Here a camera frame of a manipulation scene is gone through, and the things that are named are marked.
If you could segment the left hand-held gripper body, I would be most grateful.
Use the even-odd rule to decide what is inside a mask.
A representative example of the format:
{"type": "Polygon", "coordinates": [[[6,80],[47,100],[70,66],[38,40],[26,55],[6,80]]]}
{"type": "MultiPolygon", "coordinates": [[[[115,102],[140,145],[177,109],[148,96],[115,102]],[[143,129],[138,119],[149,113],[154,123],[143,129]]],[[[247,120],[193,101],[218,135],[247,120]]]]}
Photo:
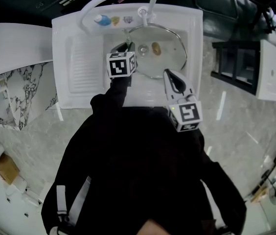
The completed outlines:
{"type": "Polygon", "coordinates": [[[137,68],[136,53],[112,51],[106,55],[106,63],[109,78],[130,77],[137,68]]]}

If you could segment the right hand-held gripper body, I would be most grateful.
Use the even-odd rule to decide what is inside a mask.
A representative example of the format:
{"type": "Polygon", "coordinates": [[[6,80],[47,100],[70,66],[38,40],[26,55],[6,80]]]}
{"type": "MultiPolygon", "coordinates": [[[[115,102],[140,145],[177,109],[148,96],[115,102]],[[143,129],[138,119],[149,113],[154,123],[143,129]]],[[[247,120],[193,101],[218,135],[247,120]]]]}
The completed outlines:
{"type": "Polygon", "coordinates": [[[195,94],[167,94],[168,118],[177,132],[193,131],[203,121],[201,101],[195,94]]]}

